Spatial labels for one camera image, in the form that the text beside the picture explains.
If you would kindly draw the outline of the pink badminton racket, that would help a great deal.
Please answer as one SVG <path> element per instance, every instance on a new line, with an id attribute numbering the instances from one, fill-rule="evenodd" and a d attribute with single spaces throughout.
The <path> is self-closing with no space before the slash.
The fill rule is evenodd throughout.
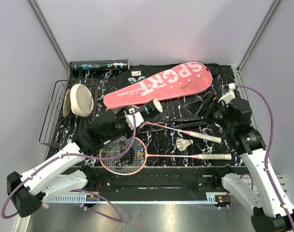
<path id="1" fill-rule="evenodd" d="M 101 165 L 116 175 L 132 175 L 143 169 L 150 157 L 191 158 L 196 160 L 231 160 L 230 154 L 159 155 L 149 154 L 147 147 L 139 138 L 119 138 L 100 150 Z"/>
<path id="2" fill-rule="evenodd" d="M 199 139 L 211 141 L 211 142 L 218 143 L 218 144 L 221 143 L 220 137 L 206 135 L 206 134 L 202 134 L 202 133 L 194 132 L 194 131 L 189 131 L 189 130 L 180 130 L 180 129 L 176 129 L 176 128 L 172 128 L 172 127 L 168 127 L 168 126 L 163 126 L 163 125 L 160 125 L 159 123 L 151 123 L 151 122 L 146 121 L 142 125 L 140 125 L 140 128 L 142 128 L 145 125 L 153 125 L 153 126 L 157 126 L 157 127 L 164 128 L 164 129 L 170 129 L 170 130 L 184 133 L 184 134 L 189 135 L 194 138 L 199 138 Z"/>

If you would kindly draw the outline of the pink racket cover bag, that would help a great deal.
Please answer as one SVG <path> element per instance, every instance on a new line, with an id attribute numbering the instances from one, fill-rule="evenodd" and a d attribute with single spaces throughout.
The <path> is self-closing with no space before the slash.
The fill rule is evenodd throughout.
<path id="1" fill-rule="evenodd" d="M 212 74 L 205 65 L 187 62 L 108 93 L 103 103 L 106 108 L 114 109 L 144 104 L 152 99 L 163 101 L 195 95 L 207 90 L 212 80 Z"/>

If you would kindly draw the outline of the white shuttlecock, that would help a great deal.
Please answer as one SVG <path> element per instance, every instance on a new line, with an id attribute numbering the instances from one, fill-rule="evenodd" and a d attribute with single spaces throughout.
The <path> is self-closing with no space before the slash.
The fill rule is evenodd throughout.
<path id="1" fill-rule="evenodd" d="M 162 112 L 163 112 L 163 109 L 162 109 L 162 105 L 161 105 L 161 103 L 160 103 L 157 99 L 153 99 L 152 102 L 153 102 L 155 108 L 156 108 L 160 113 L 162 113 Z"/>
<path id="2" fill-rule="evenodd" d="M 176 140 L 176 147 L 179 151 L 185 151 L 186 148 L 190 145 L 193 144 L 193 140 L 192 139 L 189 139 L 189 140 L 185 140 L 185 139 L 182 139 L 182 138 L 178 138 Z"/>

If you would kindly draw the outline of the black teal shuttlecock tube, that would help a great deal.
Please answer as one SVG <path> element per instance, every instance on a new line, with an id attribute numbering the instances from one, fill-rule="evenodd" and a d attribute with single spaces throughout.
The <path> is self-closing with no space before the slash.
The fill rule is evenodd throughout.
<path id="1" fill-rule="evenodd" d="M 69 69 L 73 72 L 85 70 L 129 70 L 128 59 L 70 61 Z"/>

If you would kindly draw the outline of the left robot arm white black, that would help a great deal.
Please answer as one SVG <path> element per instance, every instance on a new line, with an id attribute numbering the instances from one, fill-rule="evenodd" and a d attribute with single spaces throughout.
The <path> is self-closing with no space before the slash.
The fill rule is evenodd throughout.
<path id="1" fill-rule="evenodd" d="M 101 160 L 95 156 L 98 151 L 121 136 L 136 134 L 137 126 L 134 113 L 117 118 L 113 112 L 105 112 L 51 158 L 23 174 L 10 173 L 1 216 L 25 218 L 55 196 L 72 190 L 94 190 L 97 180 L 87 169 L 62 178 L 58 175 L 84 159 Z"/>

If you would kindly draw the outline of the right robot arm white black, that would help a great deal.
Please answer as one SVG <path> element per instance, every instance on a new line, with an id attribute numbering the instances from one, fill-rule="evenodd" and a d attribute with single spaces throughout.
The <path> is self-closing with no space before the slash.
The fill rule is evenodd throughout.
<path id="1" fill-rule="evenodd" d="M 263 137 L 251 125 L 249 102 L 241 98 L 224 101 L 209 93 L 202 100 L 185 104 L 184 108 L 205 123 L 215 123 L 227 130 L 228 141 L 245 163 L 257 191 L 243 183 L 230 167 L 213 173 L 213 189 L 233 194 L 251 215 L 255 231 L 294 231 L 294 206 L 266 158 Z"/>

